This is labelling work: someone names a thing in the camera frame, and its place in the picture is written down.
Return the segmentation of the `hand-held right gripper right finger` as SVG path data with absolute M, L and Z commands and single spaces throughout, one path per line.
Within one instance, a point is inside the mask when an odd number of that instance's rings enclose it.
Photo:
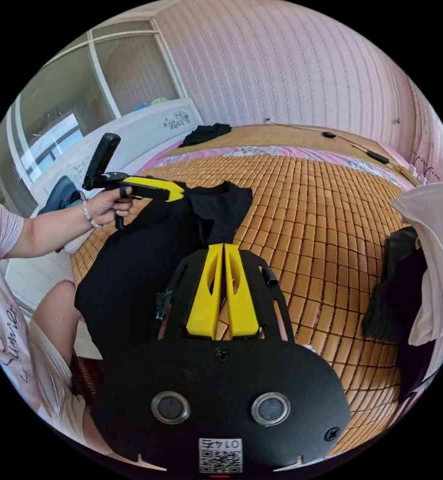
M 224 266 L 229 338 L 237 340 L 256 337 L 259 322 L 249 279 L 236 245 L 228 243 L 224 245 Z

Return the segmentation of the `person's left hand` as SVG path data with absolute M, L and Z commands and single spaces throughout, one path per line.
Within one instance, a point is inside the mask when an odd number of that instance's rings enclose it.
M 105 189 L 83 202 L 85 218 L 93 227 L 99 228 L 129 216 L 133 206 L 132 187 L 120 186 Z

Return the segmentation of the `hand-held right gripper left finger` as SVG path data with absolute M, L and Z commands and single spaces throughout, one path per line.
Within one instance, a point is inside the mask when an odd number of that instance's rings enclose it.
M 220 312 L 223 273 L 222 243 L 208 247 L 186 323 L 191 337 L 215 340 Z

